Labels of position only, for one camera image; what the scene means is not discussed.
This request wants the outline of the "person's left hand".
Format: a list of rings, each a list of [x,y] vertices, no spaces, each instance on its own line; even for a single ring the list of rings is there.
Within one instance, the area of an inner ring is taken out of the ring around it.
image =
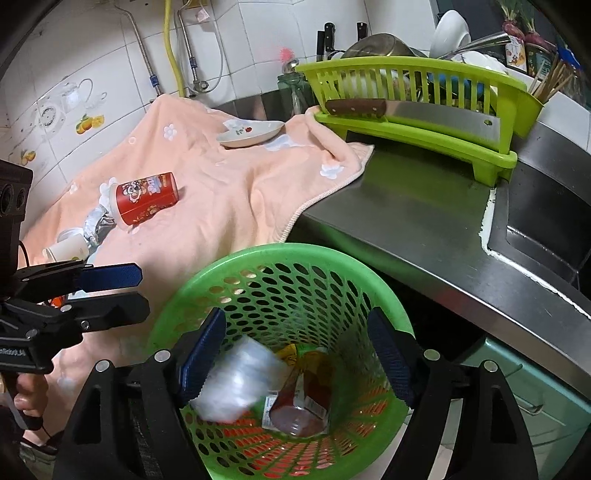
[[[43,375],[22,373],[16,380],[14,404],[31,417],[41,417],[48,404],[48,383]]]

